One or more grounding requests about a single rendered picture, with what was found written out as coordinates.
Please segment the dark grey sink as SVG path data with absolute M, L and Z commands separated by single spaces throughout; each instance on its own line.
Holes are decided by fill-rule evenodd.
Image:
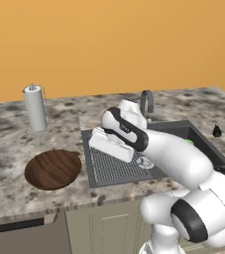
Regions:
M 153 122 L 148 127 L 152 130 L 170 133 L 184 140 L 192 141 L 193 145 L 209 158 L 215 168 L 225 168 L 225 157 L 189 120 Z M 83 130 L 81 132 L 86 171 L 88 173 L 89 186 L 92 189 L 167 177 L 159 167 L 142 157 L 139 153 L 134 154 L 130 163 L 125 163 L 115 157 L 90 148 L 88 142 L 91 134 L 91 130 Z

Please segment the pale green cupboard door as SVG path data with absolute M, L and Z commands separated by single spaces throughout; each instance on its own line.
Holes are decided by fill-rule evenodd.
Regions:
M 106 204 L 65 214 L 71 254 L 138 254 L 151 236 L 139 201 Z

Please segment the grey-brown appliance front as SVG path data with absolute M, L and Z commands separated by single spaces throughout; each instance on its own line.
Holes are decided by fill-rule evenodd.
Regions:
M 51 225 L 0 233 L 0 254 L 71 254 L 64 213 Z

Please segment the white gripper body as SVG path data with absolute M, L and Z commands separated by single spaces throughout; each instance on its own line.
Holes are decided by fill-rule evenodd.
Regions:
M 130 163 L 134 156 L 133 148 L 126 145 L 114 134 L 107 134 L 100 127 L 96 127 L 92 130 L 91 138 L 88 144 L 91 148 L 94 148 L 126 163 Z

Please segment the grey curved tap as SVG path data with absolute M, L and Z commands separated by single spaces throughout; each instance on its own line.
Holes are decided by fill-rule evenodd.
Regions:
M 154 113 L 154 97 L 150 90 L 143 90 L 140 100 L 140 110 L 142 115 L 151 122 L 151 115 Z

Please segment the brown wooden bowl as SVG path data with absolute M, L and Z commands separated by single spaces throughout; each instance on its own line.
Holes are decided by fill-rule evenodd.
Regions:
M 79 153 L 49 150 L 35 156 L 25 168 L 25 179 L 43 191 L 55 191 L 73 183 L 81 171 Z

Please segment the white paper towel roll holder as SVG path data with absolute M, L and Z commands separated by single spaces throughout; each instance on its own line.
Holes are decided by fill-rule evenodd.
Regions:
M 31 83 L 23 89 L 23 98 L 29 119 L 26 133 L 42 140 L 42 136 L 52 129 L 45 90 L 42 86 Z

